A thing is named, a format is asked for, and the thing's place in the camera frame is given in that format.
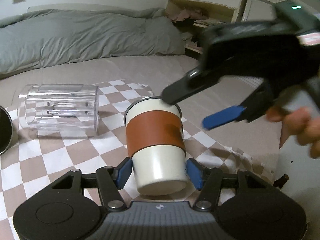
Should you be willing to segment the person's right hand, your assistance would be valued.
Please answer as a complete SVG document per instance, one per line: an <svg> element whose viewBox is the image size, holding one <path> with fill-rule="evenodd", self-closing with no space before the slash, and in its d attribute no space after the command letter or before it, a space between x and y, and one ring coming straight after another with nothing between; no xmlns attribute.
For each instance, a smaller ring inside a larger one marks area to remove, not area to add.
<svg viewBox="0 0 320 240"><path fill-rule="evenodd" d="M283 122L289 135L296 136L298 144L310 145L310 158L319 158L319 118L312 119L310 109L300 107L285 114L280 107L273 106L266 111L266 118L270 122Z"/></svg>

